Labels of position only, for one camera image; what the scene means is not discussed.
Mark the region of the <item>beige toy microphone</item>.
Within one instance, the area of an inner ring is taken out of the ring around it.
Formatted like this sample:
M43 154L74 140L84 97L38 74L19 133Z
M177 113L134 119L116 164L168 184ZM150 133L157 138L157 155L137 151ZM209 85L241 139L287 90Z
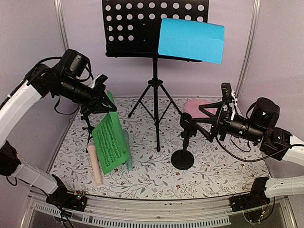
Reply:
M97 186L101 186L102 185L102 176L101 176L98 157L97 157L97 150L96 150L95 144L92 141L88 143L87 151L90 156L95 184Z

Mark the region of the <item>mint green toy microphone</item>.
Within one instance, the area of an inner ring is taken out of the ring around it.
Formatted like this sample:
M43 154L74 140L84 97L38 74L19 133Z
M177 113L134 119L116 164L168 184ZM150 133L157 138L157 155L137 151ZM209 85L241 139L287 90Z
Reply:
M124 139L126 142L126 146L128 149L128 155L129 155L127 160L125 161L125 164L126 164L127 169L129 171L131 171L133 169L133 157L132 157L131 150L130 150L129 134L126 129L123 129L123 136L124 136Z

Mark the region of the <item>black shock mount tripod stand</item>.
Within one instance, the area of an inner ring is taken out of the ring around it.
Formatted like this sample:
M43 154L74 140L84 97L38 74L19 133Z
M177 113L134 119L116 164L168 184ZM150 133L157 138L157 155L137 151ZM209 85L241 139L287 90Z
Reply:
M93 138L92 131L94 130L94 127L90 124L88 115L82 114L81 120L85 121L87 124L87 127L83 127L82 129L88 131L88 138L87 138L87 144L86 144L86 149L85 149L85 152L88 153L87 148L88 148L88 145L89 145L91 139Z

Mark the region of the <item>blue paper sheet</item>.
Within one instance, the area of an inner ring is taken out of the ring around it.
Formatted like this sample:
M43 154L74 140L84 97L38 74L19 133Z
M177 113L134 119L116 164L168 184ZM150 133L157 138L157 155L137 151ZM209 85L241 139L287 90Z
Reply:
M158 54L221 64L225 27L183 19L163 19Z

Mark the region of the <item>green paper sheet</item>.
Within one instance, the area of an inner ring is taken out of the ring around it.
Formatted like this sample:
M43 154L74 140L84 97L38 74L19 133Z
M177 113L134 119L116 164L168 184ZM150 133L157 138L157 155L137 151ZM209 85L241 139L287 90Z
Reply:
M103 174L125 163L129 155L117 112L107 113L92 135Z

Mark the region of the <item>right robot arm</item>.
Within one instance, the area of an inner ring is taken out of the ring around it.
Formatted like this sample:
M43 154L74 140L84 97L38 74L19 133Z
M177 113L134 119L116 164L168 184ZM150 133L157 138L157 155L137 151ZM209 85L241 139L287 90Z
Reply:
M233 98L204 104L199 110L205 118L186 115L186 123L200 131L210 142L223 141L227 134L242 138L258 146L266 158L304 164L304 142L282 128L276 127L280 108L271 100L260 97L248 109L250 116L242 117L236 111Z

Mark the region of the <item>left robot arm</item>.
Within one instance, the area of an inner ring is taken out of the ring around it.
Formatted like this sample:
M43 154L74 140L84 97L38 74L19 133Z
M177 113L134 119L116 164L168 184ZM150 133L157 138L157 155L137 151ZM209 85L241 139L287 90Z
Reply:
M116 106L106 93L108 77L92 75L90 59L76 50L68 49L62 56L38 61L0 105L0 174L35 187L46 195L47 202L67 206L83 203L83 193L71 193L56 175L42 171L23 160L9 137L18 126L29 120L33 108L50 95L70 100L79 107L87 123L92 114L115 112Z

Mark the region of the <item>black music stand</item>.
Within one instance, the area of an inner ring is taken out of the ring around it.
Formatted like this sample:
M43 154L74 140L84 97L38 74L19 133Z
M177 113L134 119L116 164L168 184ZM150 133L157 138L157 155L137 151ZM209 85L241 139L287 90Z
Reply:
M145 57L152 59L153 77L133 109L142 105L142 99L153 89L154 112L150 117L156 126L156 150L160 151L158 89L161 88L169 105L181 111L158 78L158 60L166 56L158 53L163 18L208 21L208 0L104 0L102 1L107 57Z

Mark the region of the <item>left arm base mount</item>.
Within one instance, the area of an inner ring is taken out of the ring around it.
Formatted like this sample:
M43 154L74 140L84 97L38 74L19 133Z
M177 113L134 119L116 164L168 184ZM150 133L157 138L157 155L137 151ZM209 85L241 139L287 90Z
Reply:
M84 212L87 200L87 196L80 191L68 192L65 190L57 190L47 197L46 203L63 209L72 209Z

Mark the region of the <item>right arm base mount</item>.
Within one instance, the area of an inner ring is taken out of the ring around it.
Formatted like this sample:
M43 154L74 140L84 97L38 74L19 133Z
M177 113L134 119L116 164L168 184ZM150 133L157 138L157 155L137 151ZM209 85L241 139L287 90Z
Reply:
M247 193L234 194L229 198L233 212L242 211L243 216L250 224L260 223L269 216L270 199L263 194Z

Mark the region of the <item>black round base mic stand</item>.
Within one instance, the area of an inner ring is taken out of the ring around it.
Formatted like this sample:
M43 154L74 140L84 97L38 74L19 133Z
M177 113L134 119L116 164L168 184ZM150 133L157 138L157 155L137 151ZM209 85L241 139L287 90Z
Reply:
M178 170L187 170L194 164L194 156L187 148L190 138L197 134L197 127L191 122L192 116L189 113L182 113L180 117L180 125L183 128L183 132L181 132L182 149L172 154L171 163Z

